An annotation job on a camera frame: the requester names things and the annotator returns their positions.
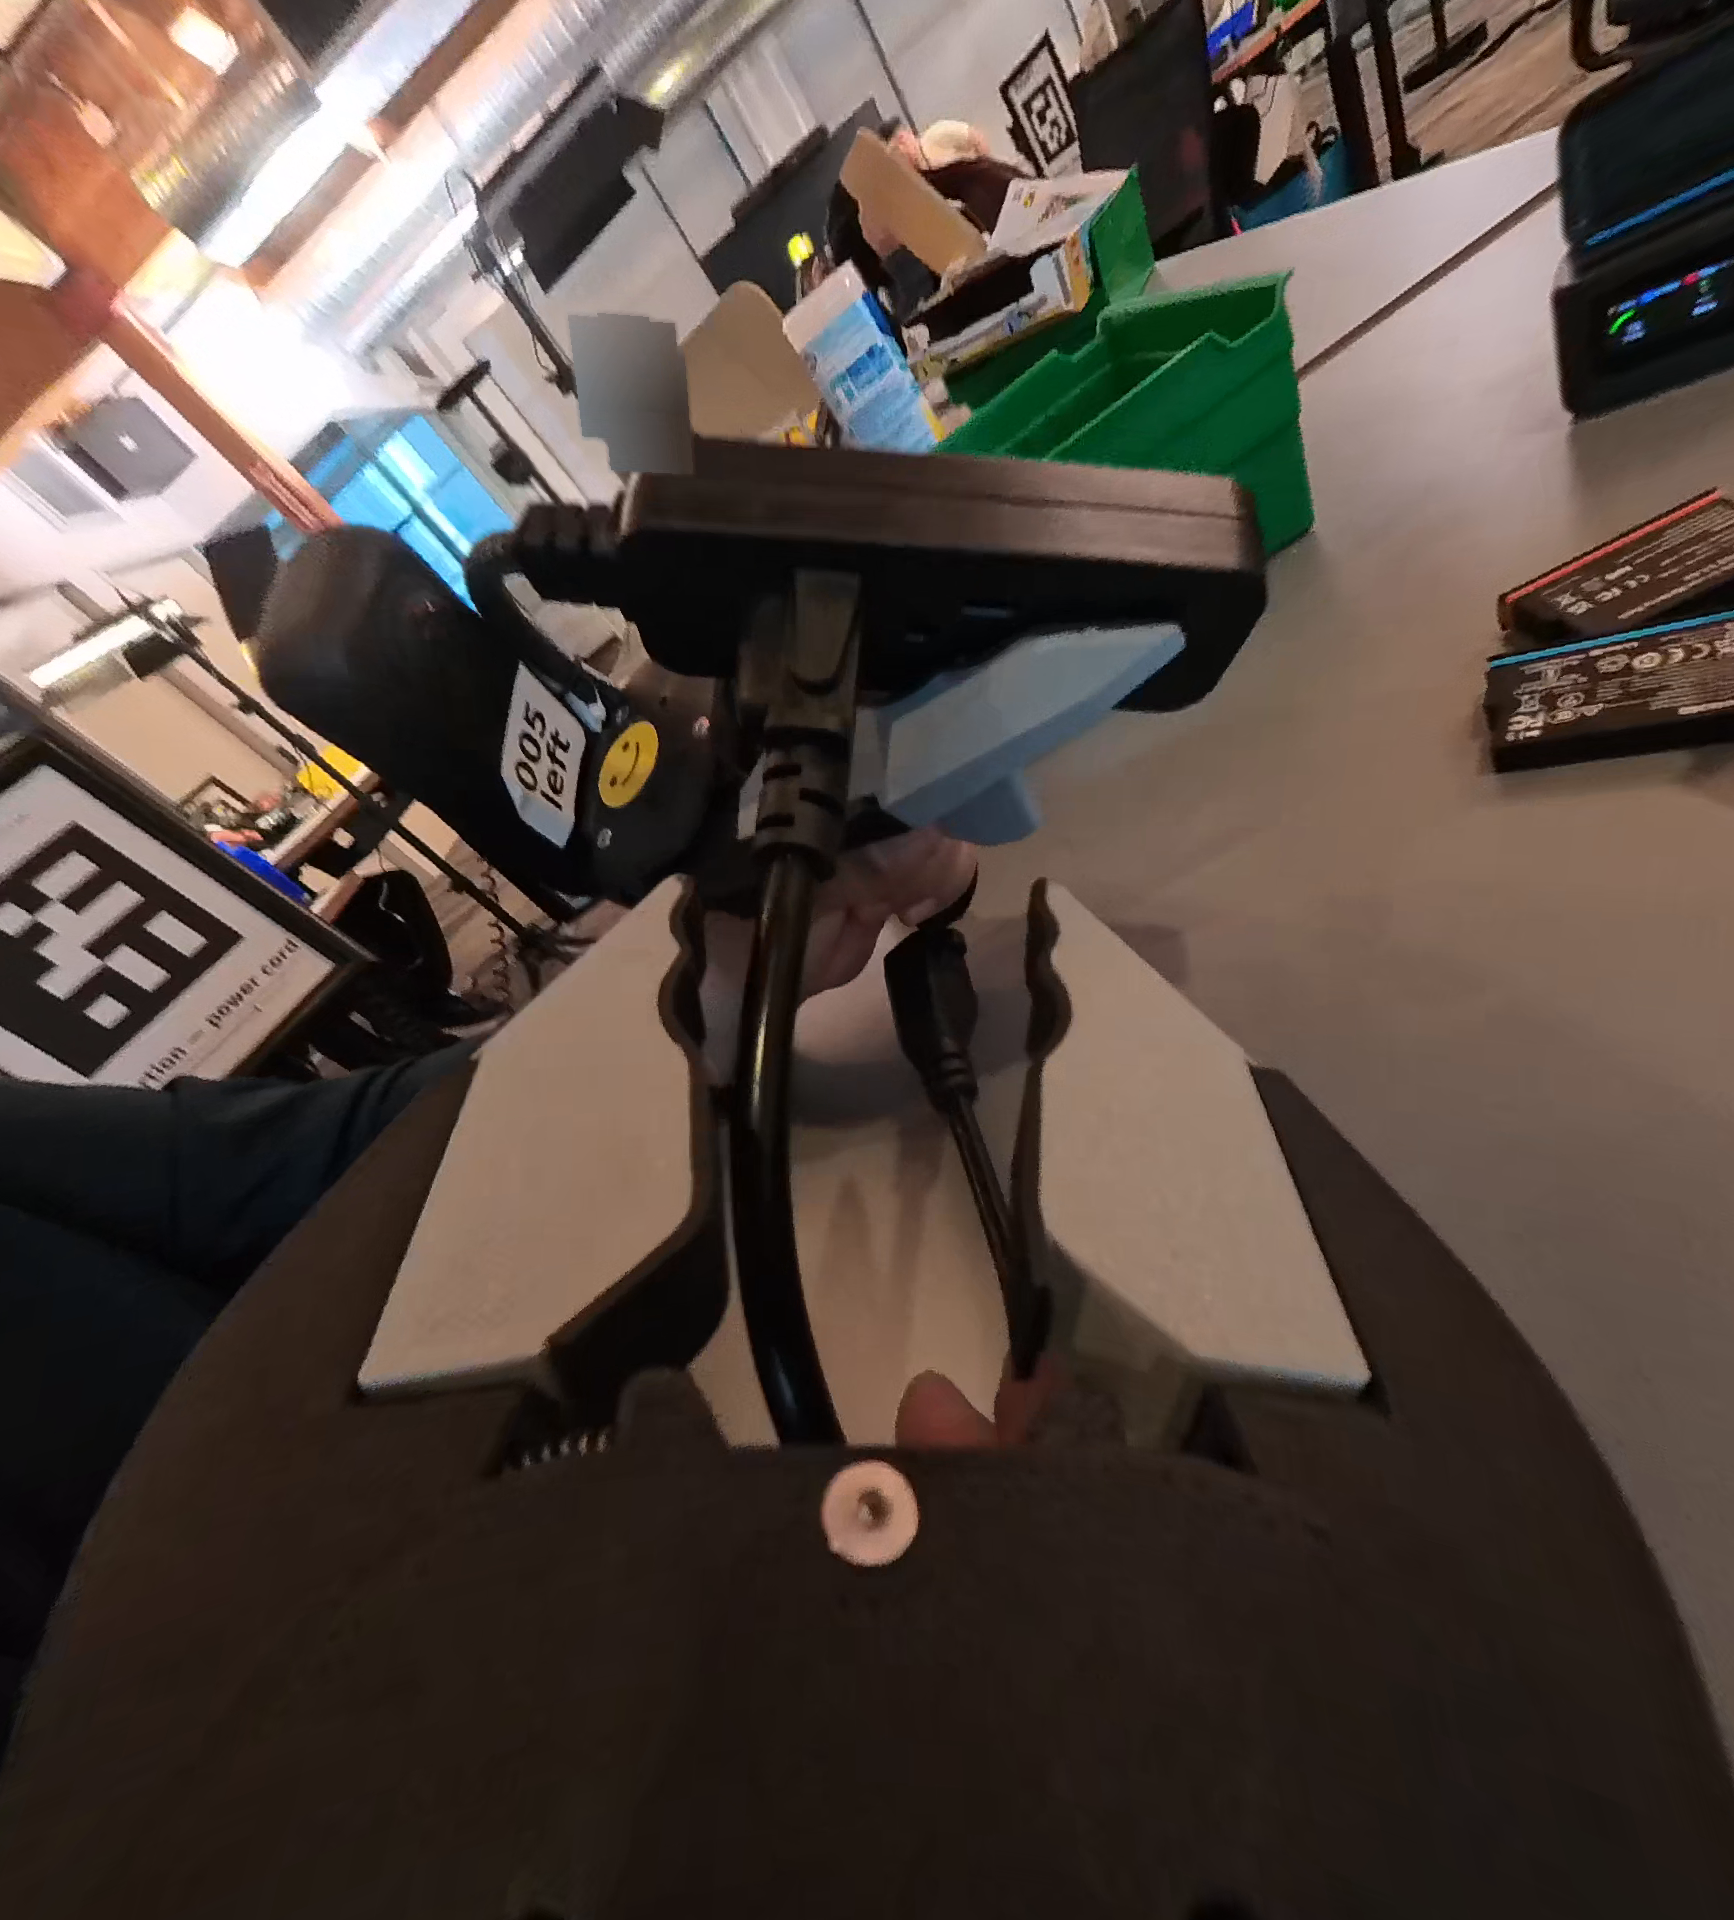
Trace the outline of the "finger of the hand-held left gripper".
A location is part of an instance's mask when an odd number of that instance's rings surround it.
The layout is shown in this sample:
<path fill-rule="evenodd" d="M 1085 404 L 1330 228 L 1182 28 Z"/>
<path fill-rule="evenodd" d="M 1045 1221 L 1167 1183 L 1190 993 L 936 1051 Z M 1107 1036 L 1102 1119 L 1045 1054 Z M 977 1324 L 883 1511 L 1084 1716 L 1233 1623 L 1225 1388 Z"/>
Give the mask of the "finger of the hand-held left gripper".
<path fill-rule="evenodd" d="M 1042 822 L 1030 770 L 1184 657 L 1177 627 L 1024 637 L 862 712 L 862 798 L 903 830 L 1015 847 Z"/>

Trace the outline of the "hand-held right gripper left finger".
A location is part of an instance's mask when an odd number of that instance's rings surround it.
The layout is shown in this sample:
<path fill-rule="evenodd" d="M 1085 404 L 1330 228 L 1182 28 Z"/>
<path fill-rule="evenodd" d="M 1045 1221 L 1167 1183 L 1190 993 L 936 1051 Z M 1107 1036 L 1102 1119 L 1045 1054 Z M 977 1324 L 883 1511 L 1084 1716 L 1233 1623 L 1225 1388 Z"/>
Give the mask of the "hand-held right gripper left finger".
<path fill-rule="evenodd" d="M 658 883 L 474 1057 L 355 1384 L 539 1378 L 698 1236 L 718 1245 L 694 887 Z"/>

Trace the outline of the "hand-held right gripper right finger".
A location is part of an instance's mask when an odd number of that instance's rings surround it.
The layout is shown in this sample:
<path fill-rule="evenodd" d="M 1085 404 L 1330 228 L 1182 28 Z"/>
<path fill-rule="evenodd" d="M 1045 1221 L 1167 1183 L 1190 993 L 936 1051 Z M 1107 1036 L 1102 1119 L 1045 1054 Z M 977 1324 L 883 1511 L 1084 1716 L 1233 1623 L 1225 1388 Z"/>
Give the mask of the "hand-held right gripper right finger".
<path fill-rule="evenodd" d="M 1249 1054 L 1047 879 L 1024 987 L 1011 1196 L 1054 1349 L 1125 1388 L 1365 1388 Z"/>

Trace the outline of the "black power plug with cord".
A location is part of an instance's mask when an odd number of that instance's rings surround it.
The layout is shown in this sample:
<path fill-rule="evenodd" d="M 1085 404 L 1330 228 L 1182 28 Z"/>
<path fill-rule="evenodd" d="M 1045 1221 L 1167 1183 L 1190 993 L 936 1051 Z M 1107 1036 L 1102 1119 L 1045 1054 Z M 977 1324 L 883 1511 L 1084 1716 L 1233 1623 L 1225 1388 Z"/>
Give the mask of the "black power plug with cord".
<path fill-rule="evenodd" d="M 739 653 L 757 686 L 757 921 L 735 1025 L 726 1216 L 760 1401 L 785 1446 L 838 1446 L 844 1435 L 803 1295 L 790 1148 L 795 1022 L 813 911 L 846 828 L 859 649 L 859 582 L 799 572 Z"/>

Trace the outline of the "person's left hand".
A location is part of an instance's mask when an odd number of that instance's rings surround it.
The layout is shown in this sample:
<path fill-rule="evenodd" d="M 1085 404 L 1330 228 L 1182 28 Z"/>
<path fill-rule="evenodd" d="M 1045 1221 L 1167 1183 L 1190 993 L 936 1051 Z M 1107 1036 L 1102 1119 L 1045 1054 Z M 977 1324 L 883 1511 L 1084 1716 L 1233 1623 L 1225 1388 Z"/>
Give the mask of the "person's left hand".
<path fill-rule="evenodd" d="M 913 931 L 964 905 L 977 867 L 980 851 L 940 828 L 906 830 L 846 853 L 809 905 L 799 1001 L 852 985 L 888 928 Z"/>

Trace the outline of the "person's right hand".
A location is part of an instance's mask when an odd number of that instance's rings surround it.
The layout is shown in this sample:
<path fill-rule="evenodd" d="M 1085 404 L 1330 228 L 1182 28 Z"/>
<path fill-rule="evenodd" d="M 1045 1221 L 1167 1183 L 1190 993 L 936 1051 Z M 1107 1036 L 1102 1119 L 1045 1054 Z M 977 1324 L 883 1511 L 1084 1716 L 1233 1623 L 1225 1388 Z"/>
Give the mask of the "person's right hand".
<path fill-rule="evenodd" d="M 893 1420 L 893 1449 L 902 1453 L 992 1453 L 1024 1449 L 1052 1418 L 1069 1387 L 1067 1372 L 1055 1360 L 1042 1360 L 1032 1372 L 1005 1368 L 992 1405 L 976 1405 L 959 1384 L 940 1370 L 923 1370 L 906 1382 Z"/>

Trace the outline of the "green plastic bin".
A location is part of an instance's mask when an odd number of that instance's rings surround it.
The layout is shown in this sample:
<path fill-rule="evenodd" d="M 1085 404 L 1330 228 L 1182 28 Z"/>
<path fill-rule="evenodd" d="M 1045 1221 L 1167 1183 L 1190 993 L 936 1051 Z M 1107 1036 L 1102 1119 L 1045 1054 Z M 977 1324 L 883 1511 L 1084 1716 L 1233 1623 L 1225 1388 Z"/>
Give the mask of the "green plastic bin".
<path fill-rule="evenodd" d="M 996 355 L 976 360 L 969 366 L 950 371 L 946 377 L 936 377 L 931 368 L 920 360 L 920 355 L 910 346 L 910 341 L 906 341 L 910 365 L 923 379 L 940 381 L 972 379 L 976 373 L 986 373 L 997 365 L 1021 365 L 1027 355 L 1044 356 L 1049 350 L 1067 350 L 1081 344 L 1089 336 L 1089 331 L 1106 315 L 1107 307 L 1140 297 L 1149 275 L 1154 273 L 1156 259 L 1148 232 L 1148 216 L 1140 192 L 1140 178 L 1133 169 L 1130 169 L 1130 173 L 1130 181 L 1119 196 L 1100 214 L 1089 230 L 1093 294 L 1078 317 L 1059 320 L 1040 333 L 1032 333 L 1020 341 L 1013 341 Z M 961 268 L 969 262 L 972 259 L 951 266 L 946 273 L 946 279 L 956 268 Z"/>
<path fill-rule="evenodd" d="M 1314 527 L 1291 275 L 1110 305 L 1091 339 L 1054 349 L 976 406 L 947 455 L 1228 478 L 1249 495 L 1265 556 Z"/>

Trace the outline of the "white wipes canister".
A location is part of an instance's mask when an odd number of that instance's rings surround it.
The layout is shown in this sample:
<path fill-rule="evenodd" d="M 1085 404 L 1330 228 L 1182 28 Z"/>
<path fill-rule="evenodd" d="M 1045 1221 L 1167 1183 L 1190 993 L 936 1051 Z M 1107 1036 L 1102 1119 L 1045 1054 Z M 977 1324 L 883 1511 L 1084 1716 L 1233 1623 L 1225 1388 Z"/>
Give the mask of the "white wipes canister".
<path fill-rule="evenodd" d="M 854 265 L 835 266 L 782 322 L 846 446 L 927 457 L 940 422 L 880 299 Z"/>

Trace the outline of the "framed marker sign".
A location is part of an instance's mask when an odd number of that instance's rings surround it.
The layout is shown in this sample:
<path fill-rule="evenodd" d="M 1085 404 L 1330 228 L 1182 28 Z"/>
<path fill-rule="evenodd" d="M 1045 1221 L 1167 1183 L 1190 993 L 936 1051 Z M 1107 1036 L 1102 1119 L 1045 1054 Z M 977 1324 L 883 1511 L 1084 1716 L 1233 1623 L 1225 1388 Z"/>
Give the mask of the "framed marker sign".
<path fill-rule="evenodd" d="M 252 1072 L 370 957 L 70 738 L 0 740 L 0 1078 Z"/>

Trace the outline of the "printed cardboard box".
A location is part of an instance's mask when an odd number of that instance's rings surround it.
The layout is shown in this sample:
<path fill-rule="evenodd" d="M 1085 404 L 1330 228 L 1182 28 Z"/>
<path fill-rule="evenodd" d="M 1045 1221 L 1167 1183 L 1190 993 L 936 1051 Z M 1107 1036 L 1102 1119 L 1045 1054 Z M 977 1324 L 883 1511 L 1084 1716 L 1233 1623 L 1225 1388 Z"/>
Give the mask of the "printed cardboard box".
<path fill-rule="evenodd" d="M 1119 169 L 1013 181 L 987 251 L 958 266 L 906 324 L 920 362 L 946 377 L 1078 319 L 1095 286 L 1089 230 L 1130 176 Z"/>

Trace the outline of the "blue-edged black battery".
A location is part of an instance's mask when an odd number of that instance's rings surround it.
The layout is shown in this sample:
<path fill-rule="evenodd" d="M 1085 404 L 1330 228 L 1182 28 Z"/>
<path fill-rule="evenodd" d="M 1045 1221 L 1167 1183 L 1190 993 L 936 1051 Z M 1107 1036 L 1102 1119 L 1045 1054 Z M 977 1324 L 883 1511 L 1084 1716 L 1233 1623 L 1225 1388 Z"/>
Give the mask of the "blue-edged black battery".
<path fill-rule="evenodd" d="M 1734 747 L 1734 609 L 1487 660 L 1492 774 Z"/>

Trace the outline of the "red-edged black battery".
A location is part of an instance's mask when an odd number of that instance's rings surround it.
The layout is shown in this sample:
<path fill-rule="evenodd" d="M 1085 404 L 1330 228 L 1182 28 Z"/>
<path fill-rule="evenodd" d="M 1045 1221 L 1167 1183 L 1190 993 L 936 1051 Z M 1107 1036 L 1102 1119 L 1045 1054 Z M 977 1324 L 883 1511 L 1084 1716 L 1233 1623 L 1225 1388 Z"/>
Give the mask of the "red-edged black battery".
<path fill-rule="evenodd" d="M 1722 612 L 1734 612 L 1734 499 L 1708 491 L 1506 589 L 1496 627 L 1562 644 Z"/>

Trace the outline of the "black battery charger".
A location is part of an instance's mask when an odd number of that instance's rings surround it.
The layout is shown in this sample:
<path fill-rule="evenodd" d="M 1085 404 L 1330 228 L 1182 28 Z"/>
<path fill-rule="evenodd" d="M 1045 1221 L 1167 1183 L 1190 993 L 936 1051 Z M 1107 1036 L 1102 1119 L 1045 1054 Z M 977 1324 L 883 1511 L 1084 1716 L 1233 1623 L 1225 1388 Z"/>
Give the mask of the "black battery charger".
<path fill-rule="evenodd" d="M 1593 421 L 1734 368 L 1734 10 L 1558 135 L 1558 388 Z"/>

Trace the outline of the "wooden post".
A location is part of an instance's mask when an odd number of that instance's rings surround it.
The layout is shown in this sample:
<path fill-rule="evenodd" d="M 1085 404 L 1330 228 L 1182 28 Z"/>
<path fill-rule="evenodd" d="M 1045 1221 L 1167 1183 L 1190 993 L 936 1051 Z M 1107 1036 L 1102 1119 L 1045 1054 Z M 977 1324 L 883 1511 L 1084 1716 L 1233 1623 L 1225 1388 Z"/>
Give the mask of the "wooden post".
<path fill-rule="evenodd" d="M 351 382 L 275 309 L 227 283 L 202 294 L 183 320 L 160 326 L 136 301 L 113 294 L 95 341 L 285 525 L 315 535 L 340 522 L 288 450 L 341 409 Z"/>

